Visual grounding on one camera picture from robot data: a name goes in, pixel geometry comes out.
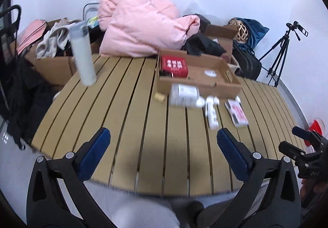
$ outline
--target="pink bag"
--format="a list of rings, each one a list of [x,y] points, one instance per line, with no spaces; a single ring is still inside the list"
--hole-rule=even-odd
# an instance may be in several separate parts
[[[17,54],[20,54],[27,46],[33,44],[40,39],[47,27],[47,22],[44,20],[35,20],[25,29],[21,43],[17,47]]]

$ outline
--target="pink jacket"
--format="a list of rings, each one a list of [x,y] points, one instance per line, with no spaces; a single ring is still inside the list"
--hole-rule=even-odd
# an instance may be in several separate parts
[[[99,26],[106,31],[103,56],[147,57],[161,48],[181,49],[199,30],[196,15],[180,18],[167,0],[101,0]]]

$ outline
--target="black bag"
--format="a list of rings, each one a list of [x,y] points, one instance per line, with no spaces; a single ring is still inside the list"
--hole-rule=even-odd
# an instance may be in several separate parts
[[[238,61],[241,71],[236,75],[256,80],[261,72],[262,63],[252,54],[241,50],[233,43],[232,55]]]
[[[51,85],[32,69],[32,65],[24,57],[18,59],[8,96],[10,117],[7,133],[14,138],[20,149],[25,147],[20,139],[31,145],[55,94]]]
[[[198,14],[198,13],[195,13],[195,14],[187,14],[187,15],[184,15],[185,16],[188,16],[188,15],[196,15],[199,17],[199,20],[200,20],[200,26],[199,26],[199,30],[201,33],[205,34],[205,31],[206,31],[206,27],[211,24],[211,22],[206,19],[204,16]]]
[[[220,57],[226,53],[220,44],[213,42],[202,33],[192,35],[182,47],[182,50],[187,51],[190,55],[199,56],[202,53]]]

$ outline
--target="table slat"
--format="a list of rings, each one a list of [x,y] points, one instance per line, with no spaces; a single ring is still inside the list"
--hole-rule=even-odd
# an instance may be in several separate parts
[[[242,91],[245,94],[252,111],[254,112],[255,119],[258,123],[259,129],[262,134],[262,138],[264,140],[265,148],[268,152],[268,158],[277,159],[276,151],[278,149],[276,150],[274,147],[271,134],[265,122],[264,116],[259,108],[258,102],[255,100],[255,97],[253,96],[252,92],[248,88],[246,82],[242,78],[239,78],[239,81],[242,84]]]
[[[211,194],[209,149],[204,126],[203,110],[189,108],[188,135],[190,160],[190,195]]]
[[[253,139],[253,142],[255,145],[254,150],[261,153],[263,157],[268,158],[268,153],[265,148],[264,140],[263,140],[259,125],[256,121],[254,112],[253,112],[243,91],[239,93],[239,97],[241,100],[241,106],[242,106],[243,111],[248,120],[250,132],[252,134],[252,139]]]
[[[219,110],[219,114],[220,114],[220,118],[221,118],[221,122],[222,122],[222,127],[223,128],[227,128],[230,133],[238,140],[240,141],[240,138],[239,138],[239,135],[238,135],[238,131],[237,131],[237,128],[233,125],[232,123],[232,120],[231,120],[231,117],[226,109],[226,107],[224,106],[224,103],[226,102],[227,100],[226,99],[221,99],[220,100],[220,105],[218,107],[218,110]],[[249,149],[251,152],[254,151],[253,149],[253,145],[251,146],[251,149]],[[242,181],[239,181],[235,174],[233,173],[233,171],[231,171],[231,177],[232,177],[232,187],[233,187],[233,191],[235,190],[239,190],[242,185],[243,185],[243,182]]]
[[[104,63],[108,60],[106,57],[100,57],[95,62],[95,71],[98,73]],[[76,106],[78,105],[80,99],[82,98],[83,94],[87,90],[88,87],[84,86],[82,82],[79,82],[77,86],[74,88],[71,95],[66,100],[65,104],[61,108],[60,112],[58,113],[53,126],[50,128],[49,133],[45,139],[43,147],[41,151],[45,154],[49,155],[50,157],[53,156],[55,147],[64,131],[65,127],[69,119],[72,116]]]
[[[262,113],[262,115],[264,117],[265,123],[266,123],[266,125],[268,127],[268,130],[269,130],[269,133],[271,135],[272,142],[274,144],[274,148],[276,150],[276,154],[278,156],[278,159],[281,159],[283,155],[278,150],[278,146],[280,144],[280,140],[279,140],[279,137],[278,137],[276,128],[275,128],[275,126],[273,124],[272,118],[271,118],[271,116],[270,116],[267,108],[265,107],[265,104],[264,104],[264,102],[263,102],[260,94],[258,93],[258,91],[256,90],[256,88],[254,87],[252,81],[249,80],[249,79],[244,79],[244,81],[246,82],[246,85],[248,86],[250,92],[252,93],[253,97],[255,98],[255,100],[256,100],[259,108],[260,108],[260,111],[261,111],[261,113]]]
[[[146,59],[134,91],[125,121],[117,156],[115,158],[111,185],[134,191],[140,146],[154,79],[155,59]]]
[[[121,58],[109,79],[106,81],[101,93],[87,115],[85,123],[79,131],[74,152],[78,151],[84,142],[89,141],[101,127],[104,116],[113,101],[115,92],[119,87],[120,81],[123,80],[131,61],[132,59],[130,58]]]
[[[279,121],[278,121],[278,117],[276,116],[276,113],[274,112],[270,102],[268,101],[268,98],[265,96],[264,92],[262,91],[262,89],[260,88],[260,85],[259,83],[257,82],[252,82],[252,84],[254,85],[255,89],[257,90],[257,92],[259,93],[260,97],[262,98],[262,101],[264,102],[264,105],[265,107],[267,108],[269,114],[270,114],[270,117],[273,121],[273,125],[274,127],[276,128],[276,131],[277,131],[277,134],[278,134],[278,139],[279,139],[279,142],[282,142],[282,141],[288,141],[289,143],[291,143],[291,139],[290,139],[290,136],[289,134],[286,134]]]
[[[288,119],[288,117],[287,117],[287,115],[286,115],[286,112],[285,112],[286,109],[284,109],[284,106],[282,105],[282,102],[279,101],[280,99],[278,98],[277,93],[276,93],[272,88],[270,88],[270,87],[267,86],[267,85],[265,86],[265,88],[267,89],[267,91],[268,91],[269,94],[271,95],[271,97],[272,97],[274,103],[275,103],[276,106],[278,107],[278,109],[279,109],[279,111],[280,111],[280,113],[281,113],[281,116],[282,116],[282,118],[283,118],[283,120],[284,120],[284,122],[285,122],[285,124],[286,124],[286,127],[287,127],[287,129],[288,129],[288,131],[289,131],[289,135],[290,135],[292,141],[296,142],[296,145],[297,145],[298,147],[302,147],[301,144],[300,144],[300,142],[299,142],[299,140],[298,140],[298,139],[296,138],[296,136],[294,136],[293,133],[292,133],[292,128],[294,127],[294,125],[292,126],[291,122],[289,121],[289,119]]]
[[[95,62],[99,58],[99,55],[92,55],[92,61]],[[51,128],[57,114],[59,113],[60,109],[62,108],[63,104],[66,102],[76,85],[80,82],[80,75],[75,73],[72,78],[68,81],[68,83],[63,87],[60,91],[60,94],[51,104],[50,108],[48,109],[47,113],[43,117],[38,130],[36,131],[32,146],[37,149],[41,149],[43,142]]]
[[[88,112],[118,61],[119,58],[117,57],[109,58],[98,73],[97,82],[93,86],[88,87],[59,139],[58,146],[53,156],[54,159],[62,158],[65,153],[73,150],[78,133],[81,131],[82,125],[88,116]]]
[[[283,99],[283,97],[281,96],[280,92],[278,91],[277,88],[274,88],[274,87],[269,87],[271,88],[272,92],[274,93],[274,95],[276,96],[278,102],[280,103],[283,111],[285,112],[285,115],[288,119],[288,122],[289,124],[291,125],[291,128],[293,128],[294,126],[297,126],[296,124],[296,121],[288,107],[288,105],[286,104],[285,100]],[[305,146],[305,143],[304,143],[304,140],[295,136],[296,140],[298,141],[298,145],[299,146],[302,146],[302,149],[305,150],[306,149],[306,146]]]
[[[158,195],[162,193],[167,97],[159,102],[154,98],[156,91],[155,80],[141,153],[137,192]]]
[[[164,195],[188,195],[187,131],[184,108],[169,107]]]
[[[214,107],[214,109],[216,111],[218,122],[221,128],[222,122],[218,112],[218,108]],[[231,188],[232,179],[230,178],[230,175],[233,175],[233,173],[230,172],[229,164],[218,146],[218,141],[216,139],[216,135],[218,131],[209,129],[207,118],[205,119],[205,125],[208,132],[210,148],[211,148],[212,170],[213,170],[213,191],[214,193],[225,193],[225,192],[232,191]]]
[[[280,126],[281,126],[281,129],[282,129],[282,132],[284,133],[285,135],[285,138],[286,138],[286,141],[293,144],[294,146],[297,146],[297,143],[296,143],[296,140],[295,140],[295,137],[292,136],[292,131],[290,129],[287,128],[287,125],[286,125],[286,121],[285,119],[283,118],[283,111],[280,107],[278,107],[273,99],[273,96],[269,93],[268,89],[266,88],[266,84],[259,84],[260,88],[262,89],[264,95],[266,96],[266,98],[268,99],[273,111],[275,112],[276,114],[276,117],[278,119],[278,122],[280,123]]]
[[[99,162],[92,178],[102,183],[109,183],[110,173],[116,152],[116,147],[119,142],[121,128],[124,125],[128,105],[132,98],[132,92],[136,85],[138,75],[141,71],[145,59],[133,59],[117,93],[113,99],[103,127],[110,131],[110,145]]]

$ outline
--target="clothing pile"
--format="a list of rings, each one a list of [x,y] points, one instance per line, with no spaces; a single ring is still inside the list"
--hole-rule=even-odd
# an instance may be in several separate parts
[[[57,50],[59,53],[66,50],[70,53],[67,56],[72,56],[72,50],[69,45],[69,27],[77,22],[79,22],[77,19],[72,21],[61,19],[59,23],[55,23],[50,31],[44,35],[42,42],[36,47],[36,58],[53,58],[57,55]]]
[[[199,30],[196,15],[180,18],[168,0],[100,0],[99,26],[104,56],[147,57],[160,49],[181,49]]]
[[[20,139],[31,145],[55,94],[52,86],[31,68],[26,59],[18,59],[8,96],[10,117],[7,133],[14,138],[20,149],[23,147]]]

